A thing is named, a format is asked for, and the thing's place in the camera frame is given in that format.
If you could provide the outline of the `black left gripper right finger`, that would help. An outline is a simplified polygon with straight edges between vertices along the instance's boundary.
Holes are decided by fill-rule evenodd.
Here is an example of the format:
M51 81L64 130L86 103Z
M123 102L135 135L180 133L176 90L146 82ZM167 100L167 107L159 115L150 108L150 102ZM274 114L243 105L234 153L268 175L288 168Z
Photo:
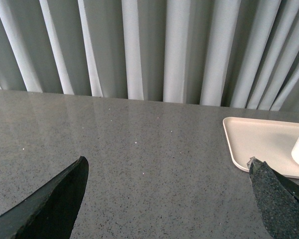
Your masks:
M299 185L255 157L247 166L267 232L274 239L299 239Z

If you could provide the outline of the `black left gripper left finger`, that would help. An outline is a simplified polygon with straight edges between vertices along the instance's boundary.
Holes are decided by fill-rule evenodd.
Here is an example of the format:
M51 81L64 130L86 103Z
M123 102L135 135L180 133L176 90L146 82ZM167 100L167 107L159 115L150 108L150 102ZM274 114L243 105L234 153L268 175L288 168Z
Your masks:
M88 160L81 156L0 216L0 239L70 238L88 174Z

